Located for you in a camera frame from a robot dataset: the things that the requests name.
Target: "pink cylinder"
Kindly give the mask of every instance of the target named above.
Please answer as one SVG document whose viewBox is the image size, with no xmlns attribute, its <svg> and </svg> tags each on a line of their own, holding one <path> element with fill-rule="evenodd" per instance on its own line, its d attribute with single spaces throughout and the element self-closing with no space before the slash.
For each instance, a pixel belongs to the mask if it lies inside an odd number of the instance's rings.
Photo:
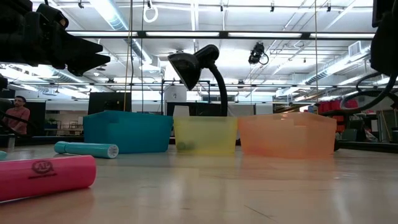
<svg viewBox="0 0 398 224">
<path fill-rule="evenodd" d="M 92 156 L 0 162 L 0 202 L 86 188 L 95 175 Z"/>
</svg>

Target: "cylindrical container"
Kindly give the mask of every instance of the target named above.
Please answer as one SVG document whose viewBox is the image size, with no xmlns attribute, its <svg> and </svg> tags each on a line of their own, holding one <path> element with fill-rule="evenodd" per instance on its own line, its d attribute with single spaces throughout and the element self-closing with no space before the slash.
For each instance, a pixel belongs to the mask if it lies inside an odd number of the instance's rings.
<svg viewBox="0 0 398 224">
<path fill-rule="evenodd" d="M 0 151 L 0 160 L 3 160 L 7 157 L 7 153 L 4 151 Z"/>
<path fill-rule="evenodd" d="M 119 148 L 115 144 L 95 144 L 82 142 L 59 141 L 55 144 L 57 153 L 69 153 L 78 155 L 91 155 L 99 158 L 113 159 L 119 154 Z"/>
<path fill-rule="evenodd" d="M 15 147 L 15 138 L 16 138 L 16 136 L 15 136 L 15 134 L 9 134 L 8 135 L 8 143 L 7 143 L 7 148 L 8 149 L 14 149 L 14 147 Z"/>
<path fill-rule="evenodd" d="M 92 156 L 0 162 L 0 202 L 83 189 L 95 175 Z"/>
</svg>

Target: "ceiling duct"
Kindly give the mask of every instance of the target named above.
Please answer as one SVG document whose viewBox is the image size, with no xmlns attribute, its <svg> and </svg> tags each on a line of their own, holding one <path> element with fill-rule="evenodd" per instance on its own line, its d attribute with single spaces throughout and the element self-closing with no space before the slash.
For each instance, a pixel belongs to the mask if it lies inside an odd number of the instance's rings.
<svg viewBox="0 0 398 224">
<path fill-rule="evenodd" d="M 358 41 L 353 45 L 348 47 L 347 53 L 337 57 L 336 59 L 328 62 L 322 66 L 321 69 L 315 70 L 312 73 L 308 74 L 307 77 L 301 82 L 297 83 L 298 85 L 311 85 L 316 81 L 321 80 L 322 78 L 326 78 L 332 74 L 335 74 L 339 71 L 342 71 L 352 65 L 358 60 L 364 60 L 369 57 L 371 51 L 371 44 L 365 43 L 362 41 Z M 292 94 L 293 92 L 299 90 L 299 87 L 289 87 L 284 88 L 282 90 L 277 90 L 276 97 L 279 96 L 287 96 Z"/>
<path fill-rule="evenodd" d="M 123 31 L 129 30 L 129 23 L 123 18 L 122 13 L 113 0 L 90 0 L 90 3 L 98 13 L 101 14 L 112 29 Z M 129 45 L 128 39 L 124 39 L 124 41 Z M 152 63 L 152 56 L 147 53 L 147 50 L 141 46 L 136 39 L 131 39 L 131 49 L 144 63 Z"/>
</svg>

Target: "yellow plastic bin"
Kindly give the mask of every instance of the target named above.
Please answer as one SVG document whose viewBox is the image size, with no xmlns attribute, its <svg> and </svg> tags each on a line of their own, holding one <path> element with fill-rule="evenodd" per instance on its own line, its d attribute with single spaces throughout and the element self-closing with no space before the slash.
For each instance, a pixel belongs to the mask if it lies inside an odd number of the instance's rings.
<svg viewBox="0 0 398 224">
<path fill-rule="evenodd" d="M 174 118 L 178 152 L 234 154 L 238 122 L 231 117 L 188 116 Z"/>
<path fill-rule="evenodd" d="M 336 120 L 313 113 L 282 113 L 239 118 L 243 153 L 284 158 L 333 154 Z"/>
</svg>

